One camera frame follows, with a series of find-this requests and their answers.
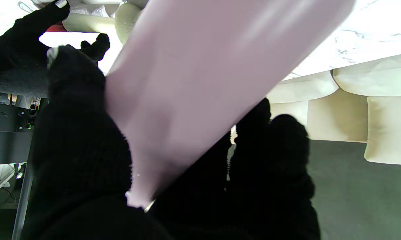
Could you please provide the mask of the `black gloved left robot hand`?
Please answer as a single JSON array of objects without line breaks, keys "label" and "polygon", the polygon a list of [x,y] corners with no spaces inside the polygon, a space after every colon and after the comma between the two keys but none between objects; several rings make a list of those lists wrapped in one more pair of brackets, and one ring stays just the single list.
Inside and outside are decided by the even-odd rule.
[{"label": "black gloved left robot hand", "polygon": [[263,99],[148,212],[127,206],[130,146],[105,109],[105,76],[72,46],[52,48],[49,103],[32,143],[35,185],[23,240],[319,240],[309,137]]}]

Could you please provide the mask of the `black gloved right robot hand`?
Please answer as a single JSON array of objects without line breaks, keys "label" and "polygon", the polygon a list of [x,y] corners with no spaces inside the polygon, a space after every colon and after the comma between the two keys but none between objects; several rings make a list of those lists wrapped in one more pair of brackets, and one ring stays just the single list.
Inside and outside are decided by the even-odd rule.
[{"label": "black gloved right robot hand", "polygon": [[66,0],[55,0],[43,9],[17,19],[0,36],[0,92],[32,97],[65,93],[102,95],[106,79],[98,68],[110,48],[109,36],[100,33],[95,42],[49,47],[39,38],[70,14]]}]

